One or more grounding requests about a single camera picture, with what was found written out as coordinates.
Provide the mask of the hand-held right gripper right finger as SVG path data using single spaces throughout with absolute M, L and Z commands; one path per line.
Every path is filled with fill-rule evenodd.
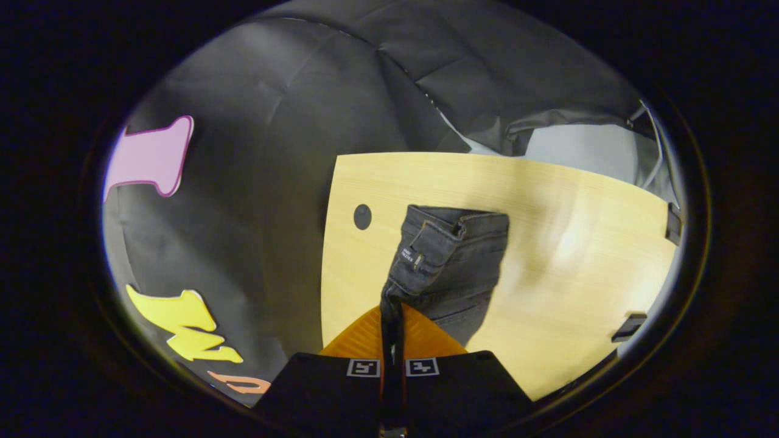
M 409 435 L 487 435 L 534 402 L 490 351 L 467 352 L 437 324 L 403 310 L 403 416 Z

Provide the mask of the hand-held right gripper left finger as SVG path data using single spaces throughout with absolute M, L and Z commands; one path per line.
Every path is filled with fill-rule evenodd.
M 292 355 L 253 407 L 284 436 L 378 436 L 383 383 L 381 317 L 368 310 L 320 354 Z

